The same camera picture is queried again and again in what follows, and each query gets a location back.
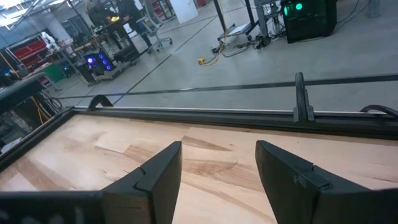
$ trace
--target green led light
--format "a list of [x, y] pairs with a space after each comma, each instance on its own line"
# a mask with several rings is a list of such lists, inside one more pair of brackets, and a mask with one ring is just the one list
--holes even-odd
[[301, 10], [302, 8], [303, 8], [303, 4], [298, 3], [298, 4], [296, 5], [296, 9], [297, 9], [297, 10]]

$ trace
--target light wood surface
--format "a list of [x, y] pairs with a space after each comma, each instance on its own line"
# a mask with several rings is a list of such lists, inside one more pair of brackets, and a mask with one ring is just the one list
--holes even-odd
[[398, 187], [398, 143], [74, 116], [0, 174], [0, 189], [99, 190], [183, 142], [174, 223], [275, 223], [254, 159], [269, 141], [370, 189]]

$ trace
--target concrete floor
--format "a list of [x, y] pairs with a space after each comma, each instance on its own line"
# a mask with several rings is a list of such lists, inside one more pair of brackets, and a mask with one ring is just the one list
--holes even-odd
[[[220, 0], [227, 26], [248, 22], [246, 8], [240, 0]], [[338, 2], [338, 20], [346, 17], [356, 0]], [[357, 11], [368, 0], [360, 0]], [[358, 77], [397, 73], [398, 71], [398, 2], [384, 0], [381, 17], [369, 19], [367, 10], [325, 39], [287, 44], [278, 39], [264, 49], [247, 51], [231, 58], [220, 57], [218, 63], [202, 67], [197, 59], [208, 60], [217, 46], [221, 24], [213, 3], [200, 9], [194, 20], [179, 24], [168, 21], [160, 37], [171, 37], [172, 46], [160, 52], [144, 54], [138, 64], [110, 82], [88, 88], [78, 77], [58, 83], [63, 91], [54, 96], [83, 96], [152, 90], [243, 85], [294, 81], [297, 72], [306, 80]], [[256, 28], [252, 35], [258, 33]], [[135, 37], [138, 46], [143, 41]], [[244, 43], [244, 36], [227, 40], [231, 46]], [[318, 111], [358, 111], [369, 104], [398, 108], [395, 96], [398, 82], [308, 86], [310, 103]], [[295, 106], [292, 87], [256, 90], [228, 90], [197, 93], [168, 93], [141, 96], [112, 96], [116, 106], [156, 106], [181, 108], [230, 108], [257, 110], [291, 110]], [[87, 105], [90, 98], [62, 100], [65, 106]]]

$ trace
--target gray floor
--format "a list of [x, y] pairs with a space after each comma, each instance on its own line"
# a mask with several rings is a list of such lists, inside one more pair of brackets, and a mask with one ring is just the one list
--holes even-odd
[[[246, 8], [240, 0], [221, 1], [227, 25], [248, 22]], [[338, 19], [346, 17], [356, 0], [338, 2]], [[368, 0], [360, 0], [357, 11]], [[160, 37], [171, 37], [172, 46], [160, 52], [144, 54], [135, 67], [129, 68], [111, 82], [88, 88], [78, 77], [58, 83], [62, 92], [58, 97], [107, 93], [127, 93], [151, 90], [242, 85], [294, 81], [297, 72], [306, 80], [338, 77], [357, 77], [396, 73], [398, 71], [398, 2], [382, 1], [381, 17], [369, 19], [367, 10], [325, 39], [287, 44], [278, 39], [264, 49], [247, 51], [231, 58], [220, 57], [209, 67], [198, 64], [198, 58], [208, 60], [217, 46], [221, 24], [211, 3], [200, 9], [194, 20], [179, 24], [168, 21]], [[228, 39], [230, 46], [243, 43], [246, 38]], [[316, 110], [358, 111], [369, 104], [398, 108], [395, 95], [398, 82], [308, 86], [310, 102]], [[256, 90], [209, 91], [198, 93], [169, 93], [141, 96], [112, 96], [116, 106], [156, 106], [181, 108], [239, 108], [257, 110], [291, 110], [294, 107], [294, 88]], [[87, 105], [90, 98], [62, 100], [66, 106]]]

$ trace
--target office chair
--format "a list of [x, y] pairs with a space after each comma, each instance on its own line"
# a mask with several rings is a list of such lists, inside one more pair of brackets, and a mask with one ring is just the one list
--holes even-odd
[[[151, 0], [145, 0], [144, 3], [145, 3], [145, 10], [147, 12], [147, 15], [145, 17], [143, 17], [142, 19], [139, 19], [137, 22], [143, 23], [143, 25], [147, 29], [146, 34], [149, 37], [156, 37], [156, 42], [153, 43], [152, 46], [149, 47], [147, 50], [147, 53], [150, 54], [154, 47], [158, 47], [156, 49], [156, 51], [159, 52], [159, 47], [163, 47], [163, 45], [162, 45], [163, 42], [168, 42], [170, 45], [172, 45], [173, 40], [170, 37], [159, 38], [157, 36], [157, 32], [162, 27], [163, 21], [157, 16]], [[151, 23], [151, 27], [149, 27], [148, 24], [146, 24], [146, 20], [148, 20]]]

